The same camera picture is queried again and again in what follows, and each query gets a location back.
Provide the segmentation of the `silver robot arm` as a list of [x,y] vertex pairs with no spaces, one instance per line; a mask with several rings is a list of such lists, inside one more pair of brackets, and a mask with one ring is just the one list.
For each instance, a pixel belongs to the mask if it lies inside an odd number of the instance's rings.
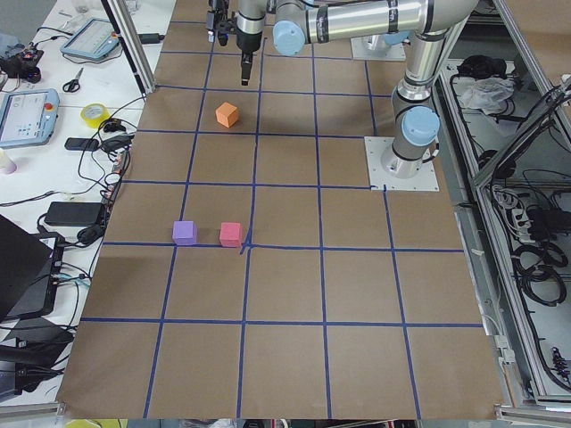
[[273,42],[283,55],[294,56],[309,44],[337,39],[408,32],[410,55],[403,78],[393,90],[395,137],[381,156],[383,169],[398,178],[415,176],[440,120],[428,105],[434,80],[474,1],[357,1],[306,4],[303,1],[241,1],[236,13],[236,44],[241,50],[241,83],[249,83],[252,56],[261,46],[267,14],[275,16]]

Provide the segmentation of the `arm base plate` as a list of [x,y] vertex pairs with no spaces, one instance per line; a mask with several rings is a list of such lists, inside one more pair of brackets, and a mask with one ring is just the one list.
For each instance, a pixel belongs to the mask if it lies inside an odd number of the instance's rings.
[[403,160],[393,151],[393,137],[366,136],[369,187],[377,191],[438,192],[433,162]]

